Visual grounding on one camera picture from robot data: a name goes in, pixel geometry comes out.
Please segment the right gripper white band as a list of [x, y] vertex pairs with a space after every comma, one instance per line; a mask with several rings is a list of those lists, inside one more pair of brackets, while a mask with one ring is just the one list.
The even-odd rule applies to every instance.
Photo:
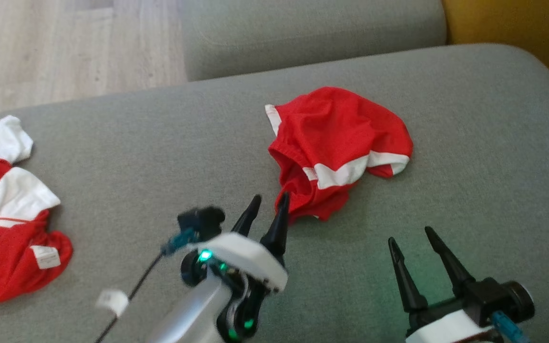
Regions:
[[429, 306], [410, 275], [398, 243], [387, 240], [403, 310], [409, 314], [410, 328], [406, 343], [503, 343], [503, 337], [492, 326], [481, 327], [464, 311], [466, 285], [475, 278], [442, 241], [431, 226], [425, 233], [433, 250], [440, 256], [452, 284], [455, 297]]

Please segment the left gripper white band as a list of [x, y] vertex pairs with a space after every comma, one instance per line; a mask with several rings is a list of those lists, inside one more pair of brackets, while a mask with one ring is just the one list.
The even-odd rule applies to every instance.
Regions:
[[231, 233], [196, 244], [183, 258], [181, 278], [191, 291], [181, 308], [182, 342], [253, 338], [264, 300], [285, 289], [290, 196], [283, 193], [273, 222], [258, 243], [248, 234], [261, 202], [256, 194]]

